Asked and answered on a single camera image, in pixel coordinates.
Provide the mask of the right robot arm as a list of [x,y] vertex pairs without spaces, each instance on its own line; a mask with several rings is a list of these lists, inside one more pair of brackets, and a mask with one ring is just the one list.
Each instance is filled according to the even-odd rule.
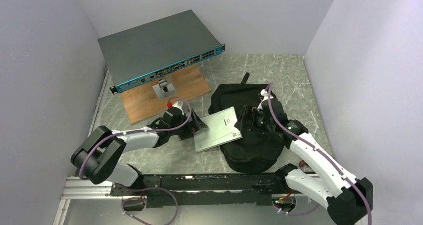
[[373,184],[336,162],[300,121],[288,119],[276,98],[265,98],[258,106],[244,105],[235,126],[242,132],[273,136],[318,175],[313,178],[296,165],[287,164],[275,172],[278,191],[303,193],[325,208],[337,225],[355,225],[364,217],[372,224]]

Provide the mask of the black student backpack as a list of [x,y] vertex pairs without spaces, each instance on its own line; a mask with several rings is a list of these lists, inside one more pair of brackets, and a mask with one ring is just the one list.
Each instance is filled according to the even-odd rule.
[[[244,105],[257,107],[261,102],[260,92],[266,84],[248,84],[249,73],[241,83],[221,84],[211,96],[208,113],[234,107],[239,130],[239,117]],[[231,169],[245,174],[260,174],[272,167],[283,150],[287,140],[271,132],[241,132],[242,138],[220,146],[220,151]]]

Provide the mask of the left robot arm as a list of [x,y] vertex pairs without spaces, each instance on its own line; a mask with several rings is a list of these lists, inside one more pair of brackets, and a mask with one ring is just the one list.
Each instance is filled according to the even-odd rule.
[[135,166],[119,162],[124,153],[144,148],[158,148],[172,136],[186,140],[207,125],[197,114],[171,107],[162,117],[138,129],[118,131],[98,126],[76,149],[70,162],[79,170],[81,179],[97,185],[104,181],[123,185],[131,195],[145,188],[144,175]]

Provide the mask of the grey notebook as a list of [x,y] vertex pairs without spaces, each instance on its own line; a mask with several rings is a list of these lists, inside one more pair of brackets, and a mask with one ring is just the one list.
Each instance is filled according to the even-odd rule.
[[242,138],[234,126],[237,122],[234,107],[221,110],[201,119],[206,127],[194,133],[196,152],[202,152]]

